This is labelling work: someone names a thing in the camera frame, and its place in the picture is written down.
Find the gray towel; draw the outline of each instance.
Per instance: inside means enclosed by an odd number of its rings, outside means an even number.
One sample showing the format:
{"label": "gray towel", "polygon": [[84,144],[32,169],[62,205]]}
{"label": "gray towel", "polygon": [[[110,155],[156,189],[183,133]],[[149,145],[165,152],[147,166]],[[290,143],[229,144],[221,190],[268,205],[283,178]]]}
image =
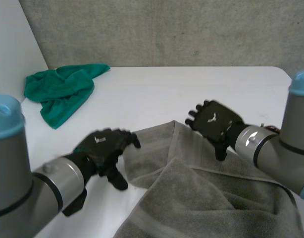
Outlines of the gray towel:
{"label": "gray towel", "polygon": [[292,194],[172,121],[137,132],[124,153],[131,184],[148,188],[115,238],[304,238]]}

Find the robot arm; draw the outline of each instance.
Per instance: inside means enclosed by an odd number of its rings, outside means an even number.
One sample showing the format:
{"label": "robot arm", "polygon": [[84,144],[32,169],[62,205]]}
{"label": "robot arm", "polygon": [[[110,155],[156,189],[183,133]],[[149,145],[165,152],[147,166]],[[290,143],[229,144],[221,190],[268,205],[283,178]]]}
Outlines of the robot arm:
{"label": "robot arm", "polygon": [[127,189],[116,163],[130,144],[141,146],[130,132],[95,131],[72,154],[32,173],[20,103],[0,95],[0,238],[32,238],[58,213],[70,216],[82,209],[94,175]]}
{"label": "robot arm", "polygon": [[244,124],[233,111],[215,102],[198,105],[186,120],[224,160],[231,146],[242,158],[304,199],[304,72],[292,82],[280,133]]}

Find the concrete wall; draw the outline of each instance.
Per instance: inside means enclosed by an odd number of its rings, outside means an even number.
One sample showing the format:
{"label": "concrete wall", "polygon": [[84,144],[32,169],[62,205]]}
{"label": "concrete wall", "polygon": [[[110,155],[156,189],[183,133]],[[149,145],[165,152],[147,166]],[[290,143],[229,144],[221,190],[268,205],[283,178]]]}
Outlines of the concrete wall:
{"label": "concrete wall", "polygon": [[20,0],[49,67],[304,69],[304,0]]}
{"label": "concrete wall", "polygon": [[0,93],[23,101],[26,76],[48,69],[18,0],[0,0]]}

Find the white wall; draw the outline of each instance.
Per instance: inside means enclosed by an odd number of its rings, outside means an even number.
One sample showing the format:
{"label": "white wall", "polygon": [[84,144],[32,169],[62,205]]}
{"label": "white wall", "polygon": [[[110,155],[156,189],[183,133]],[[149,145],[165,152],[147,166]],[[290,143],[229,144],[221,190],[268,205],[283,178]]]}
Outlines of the white wall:
{"label": "white wall", "polygon": [[0,93],[24,100],[26,76],[47,70],[18,0],[0,0]]}

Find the green towel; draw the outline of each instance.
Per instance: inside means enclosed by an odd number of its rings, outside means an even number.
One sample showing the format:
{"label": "green towel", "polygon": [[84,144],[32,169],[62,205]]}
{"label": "green towel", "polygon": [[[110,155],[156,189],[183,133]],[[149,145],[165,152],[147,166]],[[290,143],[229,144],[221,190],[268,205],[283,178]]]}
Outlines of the green towel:
{"label": "green towel", "polygon": [[109,69],[106,64],[84,64],[38,72],[27,77],[24,96],[41,103],[43,119],[57,129],[91,95],[93,78]]}

